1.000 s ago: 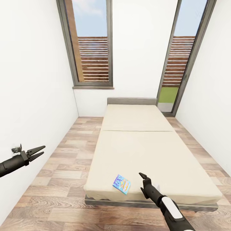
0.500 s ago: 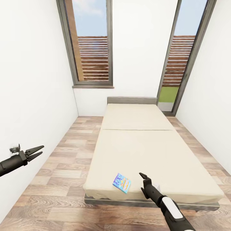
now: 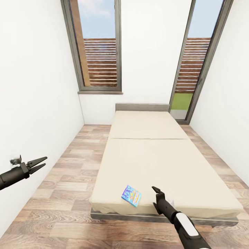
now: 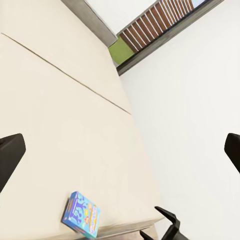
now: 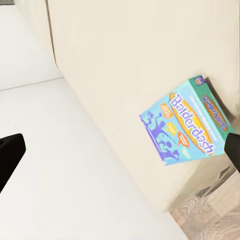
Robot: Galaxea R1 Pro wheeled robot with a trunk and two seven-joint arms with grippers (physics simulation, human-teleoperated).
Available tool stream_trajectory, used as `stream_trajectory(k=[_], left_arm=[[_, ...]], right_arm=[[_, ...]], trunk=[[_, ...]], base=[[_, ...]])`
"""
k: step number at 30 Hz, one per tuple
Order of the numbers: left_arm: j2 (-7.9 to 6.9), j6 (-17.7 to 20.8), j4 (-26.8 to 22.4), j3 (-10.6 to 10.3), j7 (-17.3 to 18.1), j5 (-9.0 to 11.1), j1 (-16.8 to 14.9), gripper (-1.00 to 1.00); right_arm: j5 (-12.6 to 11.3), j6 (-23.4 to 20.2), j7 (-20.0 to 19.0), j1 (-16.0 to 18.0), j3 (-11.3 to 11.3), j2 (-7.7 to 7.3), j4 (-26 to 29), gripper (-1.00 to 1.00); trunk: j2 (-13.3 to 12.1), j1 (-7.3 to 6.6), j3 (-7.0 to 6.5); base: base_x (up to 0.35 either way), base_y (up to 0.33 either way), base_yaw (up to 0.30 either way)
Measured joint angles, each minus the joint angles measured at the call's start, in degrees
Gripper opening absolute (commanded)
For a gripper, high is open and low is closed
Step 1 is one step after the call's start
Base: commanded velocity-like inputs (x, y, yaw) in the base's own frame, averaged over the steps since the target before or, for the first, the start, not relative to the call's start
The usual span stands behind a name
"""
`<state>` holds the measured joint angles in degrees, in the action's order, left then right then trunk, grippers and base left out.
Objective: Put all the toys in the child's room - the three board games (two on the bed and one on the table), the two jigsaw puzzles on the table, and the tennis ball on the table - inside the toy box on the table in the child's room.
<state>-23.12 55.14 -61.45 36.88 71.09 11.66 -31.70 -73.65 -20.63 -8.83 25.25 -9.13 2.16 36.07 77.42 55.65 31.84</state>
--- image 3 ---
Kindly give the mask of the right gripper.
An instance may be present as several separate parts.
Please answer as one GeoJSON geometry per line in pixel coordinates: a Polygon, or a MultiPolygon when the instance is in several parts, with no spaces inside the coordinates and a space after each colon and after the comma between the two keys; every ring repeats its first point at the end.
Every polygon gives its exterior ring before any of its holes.
{"type": "Polygon", "coordinates": [[[160,191],[159,188],[152,187],[153,190],[156,192],[156,202],[154,203],[154,206],[158,212],[159,215],[164,214],[166,209],[171,206],[165,199],[165,194],[160,191]]]}

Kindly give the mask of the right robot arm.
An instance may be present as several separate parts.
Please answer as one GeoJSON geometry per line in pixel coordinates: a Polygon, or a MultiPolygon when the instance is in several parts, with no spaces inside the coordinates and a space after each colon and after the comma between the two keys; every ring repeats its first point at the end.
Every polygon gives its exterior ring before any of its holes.
{"type": "Polygon", "coordinates": [[[175,210],[174,200],[165,199],[165,194],[159,188],[152,187],[156,192],[154,206],[159,215],[164,214],[170,223],[174,224],[184,249],[211,249],[209,244],[196,230],[192,220],[180,211],[175,210]]]}

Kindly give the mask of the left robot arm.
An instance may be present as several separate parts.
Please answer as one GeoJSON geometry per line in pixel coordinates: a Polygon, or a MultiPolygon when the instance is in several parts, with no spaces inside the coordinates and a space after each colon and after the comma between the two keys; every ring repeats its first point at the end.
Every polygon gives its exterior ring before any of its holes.
{"type": "Polygon", "coordinates": [[[11,170],[0,175],[0,190],[13,185],[23,179],[28,179],[37,170],[41,169],[46,163],[36,166],[47,157],[32,160],[25,164],[21,162],[21,154],[13,154],[10,156],[11,170]],[[34,167],[36,166],[36,167],[34,167]]]}

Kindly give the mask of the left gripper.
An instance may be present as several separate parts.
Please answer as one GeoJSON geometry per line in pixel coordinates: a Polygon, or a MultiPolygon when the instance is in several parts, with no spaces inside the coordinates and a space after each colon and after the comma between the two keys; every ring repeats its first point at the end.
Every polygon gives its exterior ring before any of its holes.
{"type": "Polygon", "coordinates": [[[47,157],[42,157],[36,160],[29,161],[27,162],[27,164],[23,162],[20,164],[19,167],[11,169],[10,171],[1,174],[0,176],[5,187],[9,187],[14,183],[19,182],[20,180],[28,179],[29,175],[32,175],[34,172],[46,165],[46,163],[44,163],[39,166],[36,166],[37,164],[41,163],[46,159],[47,157]]]}

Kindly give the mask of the board game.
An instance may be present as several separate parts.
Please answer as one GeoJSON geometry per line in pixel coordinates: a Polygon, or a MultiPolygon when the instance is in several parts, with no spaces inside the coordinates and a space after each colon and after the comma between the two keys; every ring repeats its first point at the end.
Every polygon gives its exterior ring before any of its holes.
{"type": "Polygon", "coordinates": [[[142,193],[135,190],[131,186],[127,185],[126,189],[124,190],[121,198],[123,198],[125,201],[133,205],[137,208],[137,205],[141,199],[142,193]]]}

